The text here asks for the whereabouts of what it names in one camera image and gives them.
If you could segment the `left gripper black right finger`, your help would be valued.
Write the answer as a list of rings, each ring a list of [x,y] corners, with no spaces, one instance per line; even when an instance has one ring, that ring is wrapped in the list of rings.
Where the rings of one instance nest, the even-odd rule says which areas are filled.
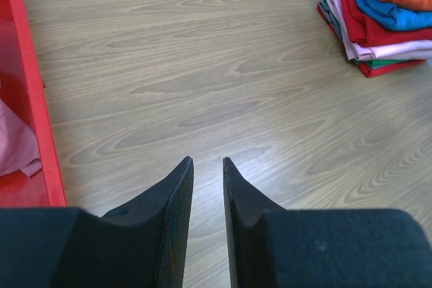
[[[431,245],[397,209],[288,210],[223,160],[232,287],[430,287]]]

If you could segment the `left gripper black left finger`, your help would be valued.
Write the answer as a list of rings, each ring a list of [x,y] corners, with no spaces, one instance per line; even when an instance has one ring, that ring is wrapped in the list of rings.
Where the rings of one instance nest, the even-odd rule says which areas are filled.
[[[76,207],[1,210],[2,287],[181,287],[194,164],[101,217]]]

